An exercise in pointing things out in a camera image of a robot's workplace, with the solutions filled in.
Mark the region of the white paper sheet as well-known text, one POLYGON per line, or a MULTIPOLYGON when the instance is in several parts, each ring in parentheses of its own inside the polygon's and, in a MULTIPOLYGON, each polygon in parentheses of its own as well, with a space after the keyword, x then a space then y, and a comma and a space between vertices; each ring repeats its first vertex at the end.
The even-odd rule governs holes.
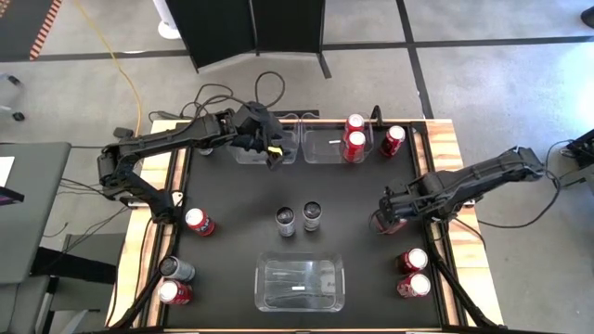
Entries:
POLYGON ((6 185, 14 161, 14 157, 0 157, 0 186, 6 185))

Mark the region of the black metal frame rail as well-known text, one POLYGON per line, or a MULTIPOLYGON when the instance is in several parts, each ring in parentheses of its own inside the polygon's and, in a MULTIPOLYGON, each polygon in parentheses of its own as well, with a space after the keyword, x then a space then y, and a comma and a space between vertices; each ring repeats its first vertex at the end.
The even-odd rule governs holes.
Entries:
MULTIPOLYGON (((431 151, 431 145, 429 141, 429 130, 426 123, 424 123, 420 129, 420 142, 422 144, 422 153, 426 166, 427 172, 434 172, 433 155, 431 151)), ((430 222, 425 225, 425 232, 428 235, 430 241, 430 255, 432 256, 431 263, 434 271, 434 276, 437 284, 436 297, 439 304, 440 323, 443 325, 449 324, 449 313, 448 313, 448 301, 446 299, 446 291, 444 288, 443 276, 440 271, 439 260, 442 260, 440 254, 440 246, 442 245, 442 224, 440 221, 435 222, 430 219, 430 222)))
MULTIPOLYGON (((163 251, 162 260, 167 260, 173 256, 175 250, 175 243, 177 241, 177 234, 180 229, 182 220, 184 199, 185 199, 185 181, 187 178, 187 156, 191 155, 191 149, 180 148, 176 151, 175 156, 175 169, 174 169, 174 186, 178 186, 178 189, 174 193, 174 222, 171 226, 163 233, 162 241, 166 249, 163 251)), ((156 306, 156 325, 163 326, 165 322, 165 311, 167 310, 167 303, 161 300, 161 287, 168 281, 168 278, 161 273, 161 269, 158 269, 161 275, 161 280, 157 286, 157 306, 156 306)))

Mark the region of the black equipment box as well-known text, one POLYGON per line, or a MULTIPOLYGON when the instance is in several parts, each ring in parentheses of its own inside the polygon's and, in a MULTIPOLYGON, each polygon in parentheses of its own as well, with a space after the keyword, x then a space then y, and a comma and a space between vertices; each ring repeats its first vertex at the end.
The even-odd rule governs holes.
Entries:
POLYGON ((586 183, 594 194, 594 129, 577 139, 569 140, 560 153, 573 160, 578 169, 560 176, 556 188, 586 183))

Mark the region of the clear plastic storage bin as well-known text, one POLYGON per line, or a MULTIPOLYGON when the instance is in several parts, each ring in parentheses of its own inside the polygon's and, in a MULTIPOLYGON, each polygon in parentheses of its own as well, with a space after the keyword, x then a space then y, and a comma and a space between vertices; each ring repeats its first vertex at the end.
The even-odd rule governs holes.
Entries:
MULTIPOLYGON (((373 130, 367 114, 358 113, 365 119, 362 132, 366 137, 365 154, 361 163, 373 149, 373 130)), ((301 146, 308 163, 335 164, 350 163, 342 157, 344 148, 344 126, 346 119, 323 120, 313 113, 305 113, 301 118, 301 146)))
POLYGON ((254 303, 262 312, 336 313, 345 304, 342 256, 334 252, 276 252, 260 255, 254 303))
MULTIPOLYGON (((273 139, 272 143, 281 146, 284 151, 283 164, 293 164, 296 161, 300 147, 299 116, 294 113, 280 112, 277 115, 282 125, 280 139, 273 139)), ((243 148, 228 147, 227 150, 239 164, 265 164, 267 155, 254 150, 246 151, 243 148)))

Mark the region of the black metal frame strut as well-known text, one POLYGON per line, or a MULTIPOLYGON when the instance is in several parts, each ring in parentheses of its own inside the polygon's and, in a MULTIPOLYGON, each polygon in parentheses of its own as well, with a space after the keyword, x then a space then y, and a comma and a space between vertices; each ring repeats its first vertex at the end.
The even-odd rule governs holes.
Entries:
POLYGON ((159 272, 153 273, 132 305, 124 312, 122 318, 114 325, 110 325, 110 328, 126 329, 131 327, 160 280, 161 274, 159 272))
POLYGON ((499 324, 496 324, 484 314, 484 312, 474 303, 470 295, 459 283, 457 275, 448 267, 446 260, 440 255, 432 232, 427 233, 427 239, 428 256, 430 262, 445 279, 447 285, 452 291, 458 321, 462 325, 467 325, 468 321, 463 320, 462 317, 465 314, 468 314, 474 325, 478 328, 498 328, 499 324))

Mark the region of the black folding partition screen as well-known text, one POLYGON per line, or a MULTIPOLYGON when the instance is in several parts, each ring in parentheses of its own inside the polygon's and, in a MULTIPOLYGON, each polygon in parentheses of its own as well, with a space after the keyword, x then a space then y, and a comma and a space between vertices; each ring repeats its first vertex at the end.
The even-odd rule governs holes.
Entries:
POLYGON ((326 0, 164 0, 198 70, 255 52, 322 53, 326 0))

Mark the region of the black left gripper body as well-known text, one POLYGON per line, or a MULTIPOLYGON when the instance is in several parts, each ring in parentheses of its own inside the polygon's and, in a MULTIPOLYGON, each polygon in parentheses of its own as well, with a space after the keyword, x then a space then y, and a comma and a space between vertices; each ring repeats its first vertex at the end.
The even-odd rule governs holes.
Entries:
POLYGON ((285 153, 280 144, 274 143, 274 140, 283 138, 283 126, 264 105, 256 102, 243 105, 233 116, 232 122, 238 134, 231 141, 233 147, 258 153, 285 153))

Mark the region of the dark blue folder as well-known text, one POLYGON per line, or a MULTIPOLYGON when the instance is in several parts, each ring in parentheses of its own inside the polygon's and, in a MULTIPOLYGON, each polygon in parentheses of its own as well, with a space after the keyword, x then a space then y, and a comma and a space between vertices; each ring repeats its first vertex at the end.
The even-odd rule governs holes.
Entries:
POLYGON ((0 186, 0 206, 23 202, 24 196, 19 192, 0 186))

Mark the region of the grey side desk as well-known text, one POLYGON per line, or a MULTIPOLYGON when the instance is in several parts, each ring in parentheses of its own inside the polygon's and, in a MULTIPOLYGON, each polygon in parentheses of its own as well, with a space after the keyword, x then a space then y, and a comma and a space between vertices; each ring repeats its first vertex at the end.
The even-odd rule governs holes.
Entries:
POLYGON ((66 142, 0 145, 14 157, 5 187, 24 196, 0 206, 0 285, 29 276, 71 151, 66 142))

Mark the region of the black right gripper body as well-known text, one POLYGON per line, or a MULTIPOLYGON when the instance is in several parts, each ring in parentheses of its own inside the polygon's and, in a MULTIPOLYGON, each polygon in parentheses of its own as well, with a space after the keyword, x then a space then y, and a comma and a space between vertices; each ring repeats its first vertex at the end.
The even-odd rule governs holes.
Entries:
POLYGON ((419 184, 420 179, 417 178, 405 185, 402 192, 394 192, 387 186, 379 201, 381 219, 383 221, 400 221, 401 219, 419 217, 419 184))

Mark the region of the red Coca-Cola soda can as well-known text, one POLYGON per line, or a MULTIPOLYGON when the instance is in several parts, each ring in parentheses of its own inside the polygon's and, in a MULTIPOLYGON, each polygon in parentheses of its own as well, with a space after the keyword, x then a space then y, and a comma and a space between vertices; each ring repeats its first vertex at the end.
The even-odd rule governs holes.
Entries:
POLYGON ((380 146, 381 154, 393 157, 406 139, 406 131, 399 125, 391 126, 385 133, 380 146))
POLYGON ((165 280, 159 287, 159 299, 165 304, 187 304, 193 299, 193 290, 186 283, 165 280))
POLYGON ((429 262, 427 253, 420 248, 413 248, 401 253, 397 258, 398 268, 404 274, 412 274, 423 270, 429 262))
POLYGON ((401 280, 396 290, 403 298, 423 297, 431 291, 431 281, 424 274, 415 273, 401 280))

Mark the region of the black orange-striped floor mat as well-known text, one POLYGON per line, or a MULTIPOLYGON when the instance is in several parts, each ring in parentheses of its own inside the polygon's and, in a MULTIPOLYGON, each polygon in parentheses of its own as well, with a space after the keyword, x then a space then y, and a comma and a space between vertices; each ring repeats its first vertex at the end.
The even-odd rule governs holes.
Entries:
POLYGON ((0 0, 0 62, 37 59, 62 0, 0 0))

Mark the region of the white round pedestal base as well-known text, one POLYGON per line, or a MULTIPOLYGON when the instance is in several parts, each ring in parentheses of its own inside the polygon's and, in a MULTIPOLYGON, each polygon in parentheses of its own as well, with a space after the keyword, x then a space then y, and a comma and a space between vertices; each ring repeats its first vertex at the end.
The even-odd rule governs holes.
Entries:
POLYGON ((181 38, 179 30, 177 29, 174 18, 171 14, 166 0, 152 0, 161 19, 158 25, 159 35, 167 40, 178 40, 181 38))

